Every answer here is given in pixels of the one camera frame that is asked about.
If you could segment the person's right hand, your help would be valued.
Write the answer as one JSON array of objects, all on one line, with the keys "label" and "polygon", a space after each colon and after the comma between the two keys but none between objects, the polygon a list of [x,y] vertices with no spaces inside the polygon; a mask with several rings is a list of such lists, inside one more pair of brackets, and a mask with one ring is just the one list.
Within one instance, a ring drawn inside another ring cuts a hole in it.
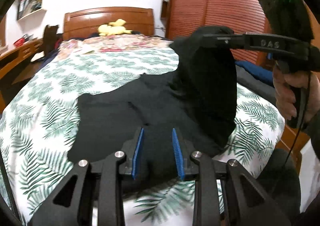
[{"label": "person's right hand", "polygon": [[[280,114],[287,120],[297,117],[294,106],[296,97],[290,87],[308,88],[309,75],[306,72],[283,74],[277,65],[273,69],[273,85],[276,90],[276,106]],[[319,79],[314,72],[310,74],[310,95],[304,116],[304,122],[309,123],[319,111]]]}]

